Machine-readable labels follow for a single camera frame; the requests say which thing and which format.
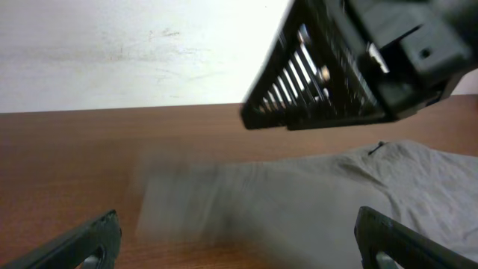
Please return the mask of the grey shorts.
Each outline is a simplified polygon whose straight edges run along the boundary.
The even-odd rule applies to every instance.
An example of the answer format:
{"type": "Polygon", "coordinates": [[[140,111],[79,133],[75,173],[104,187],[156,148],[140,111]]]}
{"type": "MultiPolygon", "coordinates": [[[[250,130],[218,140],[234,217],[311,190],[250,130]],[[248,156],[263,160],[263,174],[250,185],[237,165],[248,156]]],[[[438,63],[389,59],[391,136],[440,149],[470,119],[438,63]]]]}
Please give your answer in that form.
{"type": "Polygon", "coordinates": [[[477,259],[477,159],[410,140],[249,163],[159,152],[136,183],[150,241],[248,241],[284,268],[359,268],[353,228],[369,206],[477,259]]]}

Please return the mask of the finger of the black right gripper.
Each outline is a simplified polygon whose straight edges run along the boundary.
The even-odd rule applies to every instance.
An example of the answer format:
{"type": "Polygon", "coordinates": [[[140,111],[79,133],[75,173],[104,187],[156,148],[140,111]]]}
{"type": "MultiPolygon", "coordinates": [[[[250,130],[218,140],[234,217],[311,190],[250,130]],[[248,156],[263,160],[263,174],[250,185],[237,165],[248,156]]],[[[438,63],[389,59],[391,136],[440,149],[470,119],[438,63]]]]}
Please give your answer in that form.
{"type": "Polygon", "coordinates": [[[246,129],[324,129],[394,116],[359,69],[364,42],[339,1],[296,0],[240,110],[246,129]]]}

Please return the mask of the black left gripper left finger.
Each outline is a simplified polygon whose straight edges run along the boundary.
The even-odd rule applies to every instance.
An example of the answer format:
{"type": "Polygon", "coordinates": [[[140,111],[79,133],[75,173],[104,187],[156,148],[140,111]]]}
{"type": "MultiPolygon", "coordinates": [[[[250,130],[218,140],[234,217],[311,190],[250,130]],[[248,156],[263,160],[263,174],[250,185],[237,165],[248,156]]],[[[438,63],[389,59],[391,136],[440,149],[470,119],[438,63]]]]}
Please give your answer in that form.
{"type": "Polygon", "coordinates": [[[110,210],[3,265],[3,268],[113,268],[122,230],[110,210]]]}

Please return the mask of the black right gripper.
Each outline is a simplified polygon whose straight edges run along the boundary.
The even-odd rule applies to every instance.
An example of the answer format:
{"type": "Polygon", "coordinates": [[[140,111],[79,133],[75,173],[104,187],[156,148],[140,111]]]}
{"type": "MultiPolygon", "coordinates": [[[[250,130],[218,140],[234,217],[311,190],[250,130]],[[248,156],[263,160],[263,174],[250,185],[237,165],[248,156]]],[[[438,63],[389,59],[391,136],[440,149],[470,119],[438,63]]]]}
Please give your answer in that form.
{"type": "Polygon", "coordinates": [[[387,121],[446,99],[477,68],[477,0],[346,0],[359,69],[387,121]]]}

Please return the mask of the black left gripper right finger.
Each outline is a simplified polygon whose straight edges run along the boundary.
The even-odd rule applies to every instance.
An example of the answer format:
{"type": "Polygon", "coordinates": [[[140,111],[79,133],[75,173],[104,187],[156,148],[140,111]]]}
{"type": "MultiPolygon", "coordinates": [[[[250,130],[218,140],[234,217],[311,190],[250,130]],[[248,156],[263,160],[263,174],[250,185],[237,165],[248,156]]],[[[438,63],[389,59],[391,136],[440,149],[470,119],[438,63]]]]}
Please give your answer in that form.
{"type": "Polygon", "coordinates": [[[367,206],[358,210],[354,236],[363,268],[477,269],[476,262],[367,206]]]}

